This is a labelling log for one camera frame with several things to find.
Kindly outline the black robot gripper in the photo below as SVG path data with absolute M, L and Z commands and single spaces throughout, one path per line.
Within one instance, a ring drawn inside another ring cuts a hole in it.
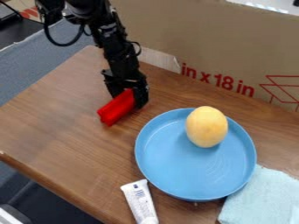
M 103 43 L 104 57 L 109 69 L 103 70 L 107 90 L 116 98 L 133 88 L 135 106 L 140 109 L 148 103 L 145 75 L 139 70 L 137 52 L 131 41 L 109 40 Z

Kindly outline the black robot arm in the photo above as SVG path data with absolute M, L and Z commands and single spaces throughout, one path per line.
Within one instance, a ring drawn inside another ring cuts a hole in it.
M 108 69 L 101 70 L 107 90 L 113 98 L 133 90 L 135 107 L 148 102 L 148 84 L 139 70 L 137 42 L 127 39 L 127 30 L 108 0 L 65 0 L 77 22 L 87 25 L 97 47 L 103 49 Z

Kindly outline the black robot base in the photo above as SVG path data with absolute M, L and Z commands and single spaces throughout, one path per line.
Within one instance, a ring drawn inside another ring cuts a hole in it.
M 97 8 L 97 3 L 97 0 L 35 0 L 35 6 L 43 20 L 44 34 L 52 44 L 65 47 L 77 42 Z M 56 42 L 49 30 L 49 26 L 63 18 L 79 27 L 77 34 L 68 43 Z

